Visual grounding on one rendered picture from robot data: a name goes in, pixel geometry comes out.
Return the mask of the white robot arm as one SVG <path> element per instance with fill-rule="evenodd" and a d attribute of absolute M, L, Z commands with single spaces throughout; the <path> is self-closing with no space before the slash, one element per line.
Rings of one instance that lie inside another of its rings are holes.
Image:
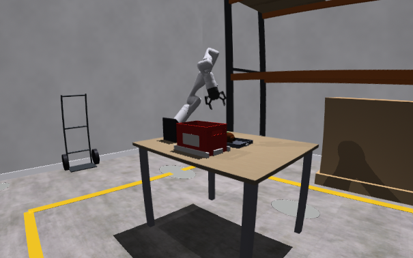
<path fill-rule="evenodd" d="M 197 92 L 198 89 L 200 89 L 204 85 L 206 86 L 207 89 L 212 88 L 212 87 L 218 87 L 218 84 L 216 84 L 216 81 L 214 80 L 214 76 L 211 72 L 218 58 L 218 55 L 219 55 L 218 51 L 212 48 L 208 48 L 205 52 L 203 60 L 197 64 L 197 67 L 200 72 L 197 76 L 195 84 L 187 99 L 187 104 L 191 104 L 191 105 L 184 105 L 182 109 L 180 110 L 180 112 L 174 117 L 174 119 L 177 119 L 179 123 L 186 122 L 186 120 L 190 117 L 190 115 L 200 105 L 201 98 L 195 96 L 195 93 Z"/>

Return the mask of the brown bottle with green label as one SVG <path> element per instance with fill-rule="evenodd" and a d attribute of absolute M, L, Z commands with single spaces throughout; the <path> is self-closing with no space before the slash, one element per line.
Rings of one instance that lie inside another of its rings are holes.
<path fill-rule="evenodd" d="M 233 141 L 235 141 L 236 140 L 236 138 L 234 137 L 234 135 L 232 134 L 232 133 L 230 133 L 230 132 L 227 132 L 227 142 L 228 143 L 231 143 L 231 142 L 233 142 Z"/>

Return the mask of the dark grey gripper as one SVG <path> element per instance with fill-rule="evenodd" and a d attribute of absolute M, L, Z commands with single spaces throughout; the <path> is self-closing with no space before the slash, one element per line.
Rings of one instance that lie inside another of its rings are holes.
<path fill-rule="evenodd" d="M 224 94 L 223 91 L 221 91 L 221 92 L 219 93 L 218 87 L 209 88 L 209 89 L 207 89 L 207 91 L 208 91 L 208 96 L 205 96 L 205 104 L 208 104 L 211 110 L 212 110 L 212 106 L 211 106 L 211 101 L 212 101 L 212 100 L 217 100 L 217 99 L 220 98 L 220 99 L 223 101 L 223 105 L 225 106 L 225 99 L 226 99 L 226 97 L 225 97 L 225 94 Z M 215 92 L 215 91 L 216 91 L 216 92 Z M 213 92 L 214 92 L 214 93 L 213 93 Z M 222 95 L 224 96 L 224 98 L 221 98 L 221 97 L 220 97 L 220 94 L 222 94 Z M 210 98 L 209 103 L 208 103 L 208 101 L 207 101 L 208 97 Z"/>

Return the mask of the red divided crate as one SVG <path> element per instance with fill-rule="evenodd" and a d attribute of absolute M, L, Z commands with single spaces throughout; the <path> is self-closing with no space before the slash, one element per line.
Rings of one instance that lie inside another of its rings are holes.
<path fill-rule="evenodd" d="M 209 153 L 223 148 L 227 151 L 227 124 L 188 121 L 176 124 L 177 145 Z"/>

